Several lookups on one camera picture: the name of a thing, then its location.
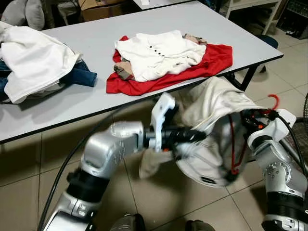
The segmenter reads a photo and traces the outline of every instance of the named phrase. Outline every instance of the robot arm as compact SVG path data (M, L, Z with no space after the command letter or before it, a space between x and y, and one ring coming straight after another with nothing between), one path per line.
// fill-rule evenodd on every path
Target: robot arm
M125 156L144 147L156 151L166 147L176 149L175 143L190 143L191 146L185 149L189 152L196 141L206 138L203 132L190 128L163 127L164 115L174 108L174 100L163 94L152 111L151 129L144 129L141 122L117 122L108 130L91 136L80 168L68 176L69 186L62 193L44 231L94 231L91 221L100 207L109 179ZM281 113L288 122L294 123L292 114ZM262 223L266 231L308 231L305 213L307 179L279 144L287 133L275 119L266 128L254 130L247 137L248 146L266 181L268 213Z
M62 193L44 231L93 231L91 220L103 193L122 159L145 148L160 151L174 142L195 142L206 138L190 128L163 128L165 115L172 114L175 100L164 93L152 111L151 128L141 122L116 122L106 131L92 135L85 146L80 167L69 174L69 186Z
M279 110L279 114L294 124L295 116L286 110ZM287 153L293 151L290 146L279 143L287 134L285 125L276 118L248 137L266 185L268 211L262 223L265 231L308 231L308 181Z

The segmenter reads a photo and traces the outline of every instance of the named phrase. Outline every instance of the gray plush toy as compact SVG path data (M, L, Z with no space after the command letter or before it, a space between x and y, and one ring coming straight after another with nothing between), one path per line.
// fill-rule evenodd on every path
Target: gray plush toy
M42 30L45 25L42 4L40 0L14 0L5 8L1 21L13 26L27 23L35 30Z

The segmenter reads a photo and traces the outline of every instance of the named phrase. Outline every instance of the tiled floor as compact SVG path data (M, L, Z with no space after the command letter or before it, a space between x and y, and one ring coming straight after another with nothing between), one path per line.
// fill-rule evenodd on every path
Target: tiled floor
M267 72L256 74L246 94L257 104L271 107L267 98L278 94L280 107L297 116L303 113L308 92L308 40L297 40L276 30L272 34L285 56L266 64ZM244 71L237 73L243 78ZM152 102L140 103L117 115L114 120L142 120L149 123ZM106 115L54 128L0 146L0 229L32 231L37 226L53 179L69 150L89 128ZM65 176L78 166L78 152L64 173L52 206L65 189ZM261 231L266 211L261 171L249 163L242 176L226 188L215 189L195 183L175 164L161 166L147 179L138 177L141 154L121 163L103 197L96 218L102 231L126 213L139 212L148 230L183 231L188 219L202 219L216 231Z

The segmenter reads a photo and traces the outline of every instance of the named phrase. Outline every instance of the table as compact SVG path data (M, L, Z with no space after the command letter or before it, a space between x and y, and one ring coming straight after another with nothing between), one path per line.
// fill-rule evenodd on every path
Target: table
M197 1L45 30L44 33L58 38L72 49L84 54L83 59L89 69L98 74L97 84L94 88L72 85L39 101L25 101L20 105L0 105L0 143L108 112L125 104L156 97L164 91L173 91L204 81L204 78L190 79L134 97L106 93L106 79L113 72L114 41L123 35L131 37L138 32L158 34L174 29L202 36L212 44L233 46L233 66L218 76L249 67L250 76L244 79L242 85L238 83L239 87L245 88L248 85L253 71L259 64L283 56L280 51Z
M141 0L133 0L133 1L139 6L140 9L149 10L153 8L174 5L174 4L189 2L193 0L149 0L149 5L142 5Z

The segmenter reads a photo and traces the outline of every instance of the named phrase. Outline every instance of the red garment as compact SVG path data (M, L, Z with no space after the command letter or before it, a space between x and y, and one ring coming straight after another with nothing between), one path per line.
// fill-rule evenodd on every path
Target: red garment
M124 36L121 40L128 40L128 37ZM121 55L117 50L113 56L113 61L116 63L121 62ZM130 96L142 95L191 78L214 76L229 66L232 66L232 47L207 44L202 61L198 65L192 66L178 75L166 74L155 80L137 82L135 80L123 80L114 72L107 79L106 92L122 92Z

